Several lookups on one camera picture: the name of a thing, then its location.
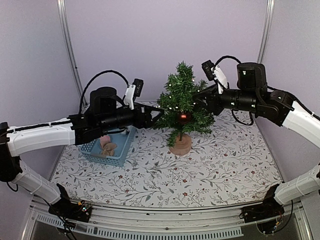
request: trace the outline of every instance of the miniature christmas tree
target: miniature christmas tree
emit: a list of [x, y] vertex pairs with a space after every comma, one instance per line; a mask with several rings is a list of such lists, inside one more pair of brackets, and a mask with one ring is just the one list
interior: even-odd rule
[[156, 129], [173, 129], [167, 139], [167, 146], [173, 147], [176, 140], [182, 140], [184, 133], [198, 132], [209, 134], [214, 116], [206, 109], [197, 107], [193, 100], [194, 94], [203, 90], [207, 83], [201, 80], [195, 83], [192, 65], [183, 61], [176, 67], [176, 74], [170, 74], [165, 84], [166, 92], [157, 100], [158, 107], [165, 114], [156, 122]]

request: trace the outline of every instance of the vertical metal post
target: vertical metal post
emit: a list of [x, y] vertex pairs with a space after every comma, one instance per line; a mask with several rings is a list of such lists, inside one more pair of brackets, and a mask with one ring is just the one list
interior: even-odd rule
[[[76, 86], [76, 90], [79, 94], [79, 97], [81, 97], [84, 89], [81, 84], [81, 80], [80, 80], [80, 76], [79, 76], [79, 72], [78, 72], [78, 67], [77, 67], [77, 63], [76, 63], [76, 58], [75, 58], [74, 50], [73, 50], [72, 43], [71, 43], [65, 0], [57, 0], [57, 4], [58, 4], [58, 12], [59, 12], [59, 17], [60, 17], [60, 22], [61, 22], [61, 27], [62, 27], [62, 33], [64, 36], [64, 41], [65, 41], [66, 49], [68, 52], [69, 61], [71, 64], [74, 83]], [[84, 97], [83, 103], [85, 106], [88, 104], [86, 97]]]
[[264, 19], [264, 27], [262, 32], [262, 39], [261, 39], [261, 45], [260, 45], [260, 51], [257, 58], [257, 63], [261, 64], [264, 60], [266, 47], [267, 47], [267, 41], [269, 38], [269, 32], [271, 29], [271, 23], [272, 23], [272, 17], [274, 14], [274, 7], [275, 7], [275, 0], [268, 0], [266, 11], [265, 11], [265, 19]]

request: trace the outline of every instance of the red christmas bauble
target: red christmas bauble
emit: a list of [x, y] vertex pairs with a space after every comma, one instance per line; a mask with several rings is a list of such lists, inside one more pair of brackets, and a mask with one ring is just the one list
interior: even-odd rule
[[179, 112], [177, 115], [177, 121], [180, 124], [187, 124], [191, 121], [192, 114], [190, 112]]

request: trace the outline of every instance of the tabletop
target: tabletop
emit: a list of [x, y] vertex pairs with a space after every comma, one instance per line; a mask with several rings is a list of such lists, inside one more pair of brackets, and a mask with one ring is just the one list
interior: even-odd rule
[[[249, 121], [246, 112], [236, 115]], [[224, 110], [211, 129], [212, 134], [192, 132], [184, 156], [166, 146], [170, 129], [138, 129], [123, 167], [88, 161], [77, 146], [67, 146], [51, 181], [72, 199], [154, 208], [255, 202], [282, 181], [256, 124], [240, 124]]]

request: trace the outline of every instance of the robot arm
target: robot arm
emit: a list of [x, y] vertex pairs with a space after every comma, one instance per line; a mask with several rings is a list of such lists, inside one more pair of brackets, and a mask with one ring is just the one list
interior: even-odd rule
[[[255, 117], [264, 117], [279, 127], [290, 129], [320, 148], [320, 118], [310, 112], [293, 94], [267, 86], [266, 71], [262, 64], [237, 65], [239, 89], [228, 89], [221, 69], [209, 60], [202, 64], [207, 78], [216, 84], [194, 96], [203, 108], [219, 115], [223, 109], [247, 111]], [[244, 207], [242, 217], [246, 222], [274, 217], [283, 213], [282, 205], [320, 189], [320, 165], [307, 173], [272, 186], [263, 203]]]
[[136, 79], [127, 90], [124, 103], [111, 87], [101, 87], [90, 94], [90, 106], [83, 114], [70, 115], [59, 121], [23, 127], [0, 123], [0, 181], [17, 184], [50, 204], [49, 212], [63, 218], [88, 222], [91, 209], [83, 201], [72, 203], [60, 184], [53, 184], [29, 168], [20, 155], [53, 146], [89, 143], [114, 129], [134, 126], [150, 128], [164, 113], [162, 109], [134, 103], [141, 93], [143, 81]]

